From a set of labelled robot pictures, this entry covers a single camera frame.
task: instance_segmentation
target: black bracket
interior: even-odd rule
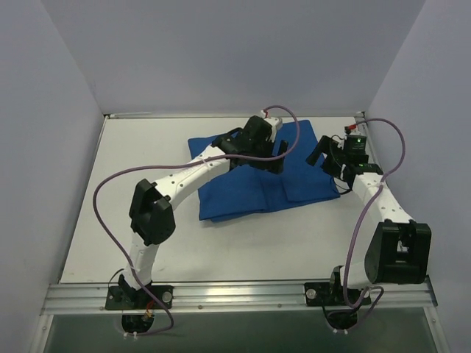
[[[348,289],[348,298],[356,302],[360,298],[360,290]],[[332,293],[329,282],[308,282],[304,284],[304,295],[308,307],[344,307],[346,306],[343,294]],[[371,298],[365,297],[361,305],[370,305]]]
[[[147,288],[154,294],[167,309],[171,309],[174,288],[170,285],[148,285]],[[131,300],[125,292],[117,285],[108,290],[105,309],[106,310],[145,310],[152,301],[149,295],[142,289],[136,292],[134,300]],[[154,304],[153,310],[162,310]]]

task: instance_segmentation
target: folded cloth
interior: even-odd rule
[[[300,121],[300,140],[284,160],[283,173],[277,175],[243,165],[211,180],[198,190],[199,219],[214,222],[241,217],[250,213],[267,213],[339,197],[332,177],[319,167],[321,156],[312,167],[306,157],[317,139],[308,120]],[[293,143],[295,123],[284,124],[277,132],[277,141]],[[195,158],[216,136],[188,140],[191,157]]]

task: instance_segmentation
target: metal frame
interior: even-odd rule
[[[320,310],[305,304],[304,283],[328,280],[256,282],[158,283],[174,287],[173,313],[231,313],[273,310]],[[433,307],[433,290],[427,279],[421,285],[385,285],[379,308]],[[377,291],[372,291],[374,299]],[[51,285],[43,315],[143,313],[144,310],[104,309],[107,284]]]

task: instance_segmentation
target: screw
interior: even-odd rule
[[[169,303],[172,298],[173,296],[171,295],[170,292],[165,292],[164,294],[162,294],[162,302],[164,303]]]
[[[306,297],[307,297],[308,299],[315,299],[316,296],[317,296],[317,293],[316,293],[316,291],[315,291],[314,289],[311,288],[311,289],[308,289],[308,290],[306,291]]]

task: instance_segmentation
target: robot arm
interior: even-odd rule
[[[276,134],[282,123],[280,118],[260,118],[254,115],[244,128],[237,128],[218,136],[189,163],[203,161],[203,164],[184,168],[152,183],[144,179],[136,185],[130,208],[133,230],[130,257],[134,270],[144,285],[152,281],[152,266],[157,250],[160,244],[173,234],[174,211],[184,199],[206,182],[243,164],[276,174],[283,171],[283,159],[271,162],[242,158],[221,158],[207,162],[205,160],[224,154],[273,157]],[[282,141],[278,155],[284,153],[287,147],[287,142]],[[131,301],[141,290],[129,265],[119,277],[118,284]]]
[[[418,224],[405,212],[385,183],[383,172],[376,164],[368,163],[366,136],[345,128],[342,142],[323,136],[306,162],[314,165],[321,153],[326,154],[322,169],[332,177],[346,182],[353,193],[366,205],[383,190],[368,209],[368,215],[377,223],[371,235],[364,261],[352,263],[347,287],[362,289],[371,284],[414,284],[425,280],[431,230],[427,224]],[[332,278],[336,287],[344,283],[344,266],[334,268]]]

